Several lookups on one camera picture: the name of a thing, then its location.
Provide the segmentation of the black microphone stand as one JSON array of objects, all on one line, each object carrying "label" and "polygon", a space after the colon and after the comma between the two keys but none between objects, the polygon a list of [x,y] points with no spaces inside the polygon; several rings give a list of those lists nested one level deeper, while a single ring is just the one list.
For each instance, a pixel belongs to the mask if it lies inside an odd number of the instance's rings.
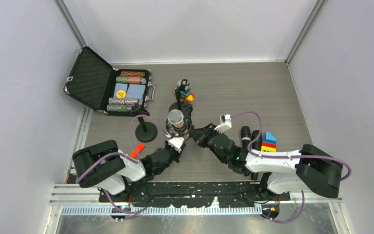
[{"label": "black microphone stand", "polygon": [[171,104],[169,111],[175,109],[180,110],[184,114],[184,117],[191,117],[191,113],[193,111],[192,102],[184,102],[180,100],[180,93],[177,92],[176,101]]},{"label": "black microphone stand", "polygon": [[[150,116],[150,113],[147,110],[137,106],[133,106],[130,113],[134,117],[138,115]],[[135,136],[137,140],[142,143],[153,141],[158,134],[157,127],[151,122],[146,122],[144,117],[137,117],[137,120],[139,122],[139,125],[135,129]]]}]

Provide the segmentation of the glitter condenser microphone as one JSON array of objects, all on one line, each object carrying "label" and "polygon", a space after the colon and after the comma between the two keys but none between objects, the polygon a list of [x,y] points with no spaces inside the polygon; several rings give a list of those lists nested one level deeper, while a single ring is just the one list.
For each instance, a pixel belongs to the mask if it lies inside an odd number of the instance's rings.
[{"label": "glitter condenser microphone", "polygon": [[190,130],[193,128],[191,111],[173,109],[169,111],[166,120],[166,130],[173,137],[190,138]]}]

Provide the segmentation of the black front microphone stand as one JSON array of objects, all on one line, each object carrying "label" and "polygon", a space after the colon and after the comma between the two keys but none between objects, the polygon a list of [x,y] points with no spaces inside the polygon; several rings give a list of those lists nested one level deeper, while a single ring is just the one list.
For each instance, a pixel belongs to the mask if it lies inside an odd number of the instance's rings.
[{"label": "black front microphone stand", "polygon": [[[150,113],[147,110],[137,106],[133,106],[130,113],[134,117],[138,115],[150,116]],[[157,127],[151,122],[146,122],[144,117],[137,117],[137,120],[139,122],[139,125],[135,129],[135,136],[137,140],[142,143],[153,141],[158,134]]]}]

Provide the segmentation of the black tall microphone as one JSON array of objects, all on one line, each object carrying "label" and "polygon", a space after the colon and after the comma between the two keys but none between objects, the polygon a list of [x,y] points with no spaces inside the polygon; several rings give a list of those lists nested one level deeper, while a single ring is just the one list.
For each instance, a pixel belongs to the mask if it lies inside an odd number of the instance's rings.
[{"label": "black tall microphone", "polygon": [[242,147],[246,149],[251,141],[251,131],[250,131],[249,126],[243,126],[241,128],[240,137],[241,137]]}]

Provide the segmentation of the black handheld microphone front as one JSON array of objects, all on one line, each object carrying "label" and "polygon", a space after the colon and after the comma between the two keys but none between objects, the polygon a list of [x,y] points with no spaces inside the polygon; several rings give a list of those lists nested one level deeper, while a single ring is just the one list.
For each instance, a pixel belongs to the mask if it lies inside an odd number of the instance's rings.
[{"label": "black handheld microphone front", "polygon": [[[251,139],[254,140],[259,133],[260,133],[259,130],[254,130],[252,132]],[[257,138],[256,141],[254,141],[252,143],[251,148],[254,149],[254,150],[260,151],[261,150],[261,146],[262,146],[262,137],[260,136],[260,137]],[[252,173],[250,175],[251,180],[257,181],[258,180],[258,175],[259,175],[259,173]]]}]

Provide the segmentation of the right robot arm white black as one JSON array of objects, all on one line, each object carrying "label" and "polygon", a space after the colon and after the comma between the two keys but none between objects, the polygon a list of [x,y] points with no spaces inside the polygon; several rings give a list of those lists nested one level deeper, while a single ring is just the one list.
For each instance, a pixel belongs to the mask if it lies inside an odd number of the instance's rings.
[{"label": "right robot arm white black", "polygon": [[219,133],[214,124],[191,129],[190,137],[202,148],[208,148],[216,158],[238,174],[263,173],[259,195],[271,200],[276,195],[289,191],[310,190],[326,197],[339,196],[343,164],[311,145],[290,152],[261,152],[237,146],[224,133]]}]

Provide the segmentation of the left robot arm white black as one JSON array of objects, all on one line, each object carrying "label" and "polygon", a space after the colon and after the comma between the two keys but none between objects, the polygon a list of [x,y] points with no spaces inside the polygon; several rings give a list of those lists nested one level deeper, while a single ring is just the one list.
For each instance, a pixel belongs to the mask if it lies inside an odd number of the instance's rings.
[{"label": "left robot arm white black", "polygon": [[179,162],[185,140],[166,140],[163,148],[142,159],[134,159],[119,149],[116,141],[107,140],[78,150],[72,155],[76,183],[81,188],[99,187],[119,202],[130,195],[128,180],[148,182],[161,174],[171,163]]}]

